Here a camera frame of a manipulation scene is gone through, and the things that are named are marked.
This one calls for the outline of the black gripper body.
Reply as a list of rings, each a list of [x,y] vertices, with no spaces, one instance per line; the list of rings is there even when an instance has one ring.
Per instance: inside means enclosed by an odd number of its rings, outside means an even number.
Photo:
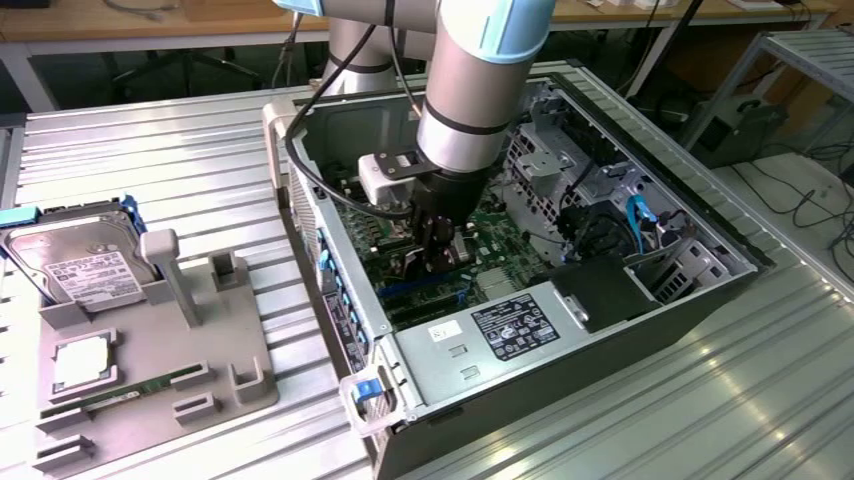
[[[486,170],[470,173],[438,170],[421,175],[412,196],[414,234],[425,234],[429,220],[438,224],[444,219],[454,227],[465,225],[481,202],[488,182]]]

